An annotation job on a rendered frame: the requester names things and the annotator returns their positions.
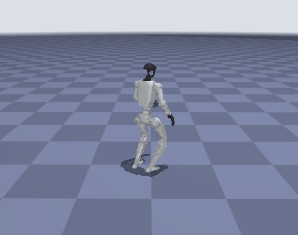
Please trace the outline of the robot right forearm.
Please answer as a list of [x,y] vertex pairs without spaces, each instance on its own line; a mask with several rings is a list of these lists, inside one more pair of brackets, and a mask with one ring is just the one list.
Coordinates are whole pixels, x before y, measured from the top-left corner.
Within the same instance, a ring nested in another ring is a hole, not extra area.
[[164,100],[164,103],[165,103],[165,106],[162,106],[162,109],[164,110],[164,112],[165,112],[165,114],[166,114],[167,117],[168,117],[168,115],[171,116],[171,112],[170,112],[170,110],[169,110],[169,108],[168,108],[167,103],[166,103],[165,100]]

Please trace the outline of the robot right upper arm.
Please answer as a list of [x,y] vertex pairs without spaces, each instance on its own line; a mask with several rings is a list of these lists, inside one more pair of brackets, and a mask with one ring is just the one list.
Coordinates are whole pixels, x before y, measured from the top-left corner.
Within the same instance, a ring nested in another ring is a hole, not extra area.
[[154,87],[154,90],[157,91],[157,95],[158,95],[158,98],[159,98],[159,106],[165,106],[165,103],[164,103],[164,95],[163,95],[163,90],[162,90],[162,84],[160,83],[153,83],[153,87]]

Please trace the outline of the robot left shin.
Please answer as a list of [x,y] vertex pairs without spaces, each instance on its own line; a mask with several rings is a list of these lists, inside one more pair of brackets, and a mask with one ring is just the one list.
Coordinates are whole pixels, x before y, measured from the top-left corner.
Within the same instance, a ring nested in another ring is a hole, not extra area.
[[[142,136],[141,136],[141,137],[142,137]],[[142,142],[141,142],[141,137],[140,137],[140,141],[139,141],[139,143],[138,143],[137,155],[136,155],[136,158],[135,158],[135,162],[136,162],[136,164],[138,164],[138,162],[139,162],[139,160],[140,160],[142,154],[144,153],[144,150],[145,150],[145,148],[146,148],[146,145],[147,145],[147,143],[142,143]],[[134,163],[135,163],[135,162],[134,162]]]

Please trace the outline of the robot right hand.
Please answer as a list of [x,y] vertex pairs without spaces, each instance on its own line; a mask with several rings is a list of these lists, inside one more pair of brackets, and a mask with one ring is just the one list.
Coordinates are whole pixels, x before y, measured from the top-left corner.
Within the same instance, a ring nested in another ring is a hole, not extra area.
[[173,118],[172,114],[171,114],[171,116],[168,115],[168,118],[170,118],[170,119],[172,120],[172,121],[171,121],[171,122],[172,122],[171,124],[172,124],[172,126],[173,126],[173,125],[175,124],[175,122],[174,122],[174,118]]

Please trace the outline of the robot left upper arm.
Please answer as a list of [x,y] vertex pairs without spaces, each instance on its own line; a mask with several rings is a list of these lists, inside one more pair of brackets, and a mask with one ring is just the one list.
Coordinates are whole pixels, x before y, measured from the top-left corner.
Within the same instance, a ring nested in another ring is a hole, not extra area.
[[139,81],[136,81],[136,82],[134,83],[134,86],[135,86],[135,87],[134,87],[133,99],[136,100],[136,101],[138,100],[138,99],[137,99],[137,97],[138,97],[138,82],[139,82]]

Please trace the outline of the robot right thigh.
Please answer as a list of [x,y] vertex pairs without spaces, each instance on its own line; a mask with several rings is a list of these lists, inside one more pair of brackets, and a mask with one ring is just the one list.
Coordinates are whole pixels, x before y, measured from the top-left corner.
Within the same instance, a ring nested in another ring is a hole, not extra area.
[[167,142],[167,135],[166,135],[166,130],[161,122],[161,120],[157,117],[155,118],[149,118],[148,120],[150,126],[155,129],[156,133],[160,137],[160,140],[158,141],[158,146],[160,147],[163,141]]

